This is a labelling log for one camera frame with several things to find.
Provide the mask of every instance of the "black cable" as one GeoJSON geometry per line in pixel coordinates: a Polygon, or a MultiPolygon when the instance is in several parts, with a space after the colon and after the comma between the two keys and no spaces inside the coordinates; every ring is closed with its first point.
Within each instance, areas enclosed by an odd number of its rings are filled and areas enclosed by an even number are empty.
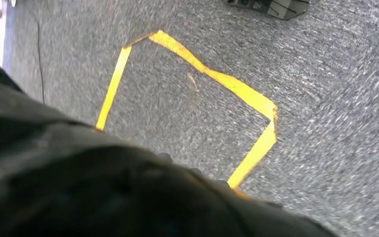
{"type": "Polygon", "coordinates": [[[38,67],[40,71],[40,79],[41,79],[41,100],[43,104],[45,104],[45,96],[44,96],[44,78],[43,78],[43,68],[41,65],[41,52],[40,52],[40,23],[35,15],[31,13],[32,11],[28,9],[28,13],[31,15],[33,20],[37,24],[37,52],[38,52],[38,67]]]}

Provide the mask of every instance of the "floor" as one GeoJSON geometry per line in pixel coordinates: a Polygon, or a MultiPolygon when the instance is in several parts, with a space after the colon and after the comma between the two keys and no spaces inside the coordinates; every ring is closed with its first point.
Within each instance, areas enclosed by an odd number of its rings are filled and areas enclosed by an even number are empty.
{"type": "MultiPolygon", "coordinates": [[[[340,236],[379,237],[379,0],[314,0],[290,21],[218,0],[19,0],[11,16],[5,70],[33,98],[89,124],[121,48],[167,32],[279,107],[278,141],[243,191],[340,236]]],[[[227,179],[268,122],[144,40],[133,47],[105,131],[227,179]]]]}

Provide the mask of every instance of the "tape outline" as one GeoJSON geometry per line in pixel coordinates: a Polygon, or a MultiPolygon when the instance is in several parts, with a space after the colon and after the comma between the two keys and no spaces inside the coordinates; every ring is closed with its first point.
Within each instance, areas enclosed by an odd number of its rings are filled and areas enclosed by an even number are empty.
{"type": "Polygon", "coordinates": [[[121,77],[133,45],[146,38],[149,38],[151,41],[169,49],[181,58],[185,59],[198,71],[208,75],[213,80],[220,83],[222,86],[237,95],[243,102],[269,119],[270,122],[263,133],[259,136],[246,157],[228,179],[230,187],[238,190],[239,185],[246,178],[246,176],[255,168],[255,166],[277,142],[277,106],[271,100],[255,91],[247,84],[241,82],[237,78],[207,68],[187,48],[185,48],[181,43],[176,41],[174,38],[162,30],[149,34],[146,37],[140,38],[121,49],[104,103],[101,108],[100,116],[96,125],[97,129],[104,130],[108,114],[114,101],[116,91],[120,84],[121,77]]]}

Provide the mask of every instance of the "black fabric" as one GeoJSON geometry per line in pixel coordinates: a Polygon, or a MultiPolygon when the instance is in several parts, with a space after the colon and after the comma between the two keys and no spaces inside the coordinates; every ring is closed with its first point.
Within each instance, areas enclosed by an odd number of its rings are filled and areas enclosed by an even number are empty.
{"type": "Polygon", "coordinates": [[[334,236],[70,119],[1,76],[0,237],[334,236]]]}

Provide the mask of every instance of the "floor marking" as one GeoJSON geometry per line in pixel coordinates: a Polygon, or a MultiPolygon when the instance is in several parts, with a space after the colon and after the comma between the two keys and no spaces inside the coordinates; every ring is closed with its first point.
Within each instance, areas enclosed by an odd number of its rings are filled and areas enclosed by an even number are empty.
{"type": "Polygon", "coordinates": [[[131,52],[131,45],[121,49],[120,55],[117,60],[117,64],[114,69],[113,77],[111,78],[110,85],[108,86],[107,95],[105,96],[102,109],[99,114],[97,129],[104,130],[105,122],[107,121],[108,113],[113,105],[115,94],[117,93],[118,85],[120,84],[121,76],[123,75],[125,65],[128,60],[128,56],[131,52]]]}
{"type": "MultiPolygon", "coordinates": [[[[255,91],[247,84],[239,81],[237,78],[207,68],[188,49],[186,49],[181,43],[176,41],[174,38],[170,37],[165,32],[158,31],[157,33],[149,35],[148,38],[151,41],[159,45],[162,45],[163,47],[169,49],[170,51],[176,53],[178,56],[185,59],[197,70],[208,75],[209,77],[226,87],[228,90],[230,90],[240,99],[242,99],[246,104],[254,108],[259,113],[263,114],[270,120],[264,132],[255,142],[252,149],[249,151],[244,160],[240,163],[240,165],[236,168],[236,170],[233,172],[233,174],[230,176],[228,180],[229,185],[233,189],[237,190],[237,187],[241,184],[243,179],[252,171],[252,169],[258,164],[258,162],[268,153],[272,146],[277,142],[277,106],[271,100],[269,100],[259,92],[255,91]]],[[[138,43],[143,39],[144,38],[139,39],[134,43],[138,43]]],[[[114,99],[115,92],[117,90],[122,75],[122,71],[124,70],[125,64],[127,62],[128,55],[130,54],[131,47],[131,45],[128,45],[125,48],[123,48],[120,53],[120,57],[118,58],[113,79],[110,83],[107,93],[107,98],[109,99],[106,98],[106,101],[104,102],[103,108],[101,110],[101,116],[98,119],[97,128],[100,130],[104,129],[105,120],[107,119],[108,112],[112,105],[112,101],[114,99]],[[128,50],[128,52],[124,53],[127,54],[127,56],[122,57],[121,55],[124,50],[128,50]]]]}

